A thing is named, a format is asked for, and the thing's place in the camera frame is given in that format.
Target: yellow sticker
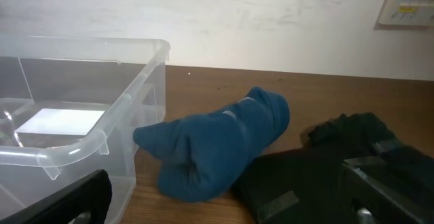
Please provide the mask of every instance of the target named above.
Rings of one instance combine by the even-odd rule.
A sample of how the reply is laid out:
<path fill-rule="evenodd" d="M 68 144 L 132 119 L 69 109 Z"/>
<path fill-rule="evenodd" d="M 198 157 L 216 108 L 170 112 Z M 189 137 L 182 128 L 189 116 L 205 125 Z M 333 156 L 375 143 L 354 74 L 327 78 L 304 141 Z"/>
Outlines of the yellow sticker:
<path fill-rule="evenodd" d="M 416 13 L 417 11 L 417 7 L 399 7 L 398 9 L 398 12 L 400 13 Z"/>

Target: plastic container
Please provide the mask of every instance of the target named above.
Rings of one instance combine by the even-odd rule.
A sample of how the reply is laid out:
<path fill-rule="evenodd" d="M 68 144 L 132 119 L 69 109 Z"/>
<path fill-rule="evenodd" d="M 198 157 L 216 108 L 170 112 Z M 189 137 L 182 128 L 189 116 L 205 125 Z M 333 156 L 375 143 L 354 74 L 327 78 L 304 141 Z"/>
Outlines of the plastic container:
<path fill-rule="evenodd" d="M 0 219 L 105 169 L 121 220 L 136 186 L 132 131 L 165 116 L 169 43 L 0 36 Z"/>

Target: white control panel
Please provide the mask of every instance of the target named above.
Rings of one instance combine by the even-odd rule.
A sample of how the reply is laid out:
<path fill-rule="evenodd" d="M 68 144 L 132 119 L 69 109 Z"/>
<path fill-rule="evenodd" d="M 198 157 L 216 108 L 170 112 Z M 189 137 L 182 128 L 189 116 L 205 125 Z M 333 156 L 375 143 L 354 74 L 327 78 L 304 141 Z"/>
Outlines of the white control panel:
<path fill-rule="evenodd" d="M 386 0 L 378 22 L 434 26 L 434 0 Z"/>

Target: blue towel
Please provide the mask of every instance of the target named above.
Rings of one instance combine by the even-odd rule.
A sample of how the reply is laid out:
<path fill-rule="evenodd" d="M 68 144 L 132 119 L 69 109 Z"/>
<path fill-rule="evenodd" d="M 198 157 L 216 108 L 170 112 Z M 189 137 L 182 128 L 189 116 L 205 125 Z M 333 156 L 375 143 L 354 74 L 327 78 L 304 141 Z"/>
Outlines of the blue towel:
<path fill-rule="evenodd" d="M 162 194 L 199 202 L 224 193 L 287 128 L 285 98 L 259 87 L 213 113 L 136 128 L 133 139 L 163 164 Z"/>

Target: wall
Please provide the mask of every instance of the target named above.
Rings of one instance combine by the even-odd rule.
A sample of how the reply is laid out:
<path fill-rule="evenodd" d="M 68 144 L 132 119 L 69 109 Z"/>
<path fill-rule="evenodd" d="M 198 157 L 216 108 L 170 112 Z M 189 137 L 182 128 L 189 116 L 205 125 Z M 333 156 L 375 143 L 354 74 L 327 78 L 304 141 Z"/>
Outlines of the wall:
<path fill-rule="evenodd" d="M 434 79 L 432 29 L 384 29 L 384 0 L 0 0 L 0 32 L 158 38 L 170 64 Z"/>

